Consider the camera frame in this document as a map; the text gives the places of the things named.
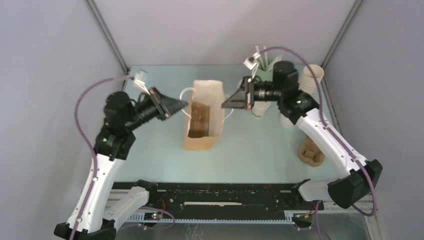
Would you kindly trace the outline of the brown paper takeout bag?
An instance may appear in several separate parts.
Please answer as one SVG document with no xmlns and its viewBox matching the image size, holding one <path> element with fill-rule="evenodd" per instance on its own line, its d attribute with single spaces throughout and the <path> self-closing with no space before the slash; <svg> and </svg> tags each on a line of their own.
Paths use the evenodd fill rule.
<svg viewBox="0 0 424 240">
<path fill-rule="evenodd" d="M 179 95 L 188 93 L 185 114 L 183 149 L 208 151 L 220 139 L 226 118 L 221 104 L 226 99 L 224 84 L 220 80 L 194 80 L 191 87 L 184 88 Z"/>
</svg>

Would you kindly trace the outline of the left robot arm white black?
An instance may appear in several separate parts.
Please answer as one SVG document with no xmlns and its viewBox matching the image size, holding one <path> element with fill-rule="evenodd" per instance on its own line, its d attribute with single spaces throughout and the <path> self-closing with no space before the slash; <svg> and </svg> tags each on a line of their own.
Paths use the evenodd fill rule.
<svg viewBox="0 0 424 240">
<path fill-rule="evenodd" d="M 136 210 L 156 206 L 158 194 L 151 190 L 156 185 L 141 180 L 106 208 L 117 173 L 136 140 L 133 131 L 154 118 L 165 121 L 188 104 L 155 87 L 141 93 L 137 102 L 124 91 L 110 94 L 103 109 L 103 126 L 90 150 L 92 163 L 82 194 L 68 220 L 56 225 L 54 235 L 64 240 L 113 240 Z"/>
</svg>

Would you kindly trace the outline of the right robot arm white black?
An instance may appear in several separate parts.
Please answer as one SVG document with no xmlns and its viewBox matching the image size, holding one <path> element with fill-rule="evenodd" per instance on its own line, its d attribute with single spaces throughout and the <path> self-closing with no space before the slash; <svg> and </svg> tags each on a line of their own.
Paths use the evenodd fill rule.
<svg viewBox="0 0 424 240">
<path fill-rule="evenodd" d="M 377 160 L 358 153 L 324 117 L 321 106 L 299 89 L 299 73 L 290 61 L 278 61 L 272 80 L 244 76 L 240 87 L 222 104 L 223 109 L 251 110 L 257 102 L 275 102 L 280 113 L 317 145 L 336 170 L 337 179 L 304 180 L 291 194 L 291 204 L 304 209 L 315 200 L 332 200 L 343 209 L 353 207 L 375 187 L 383 170 Z"/>
</svg>

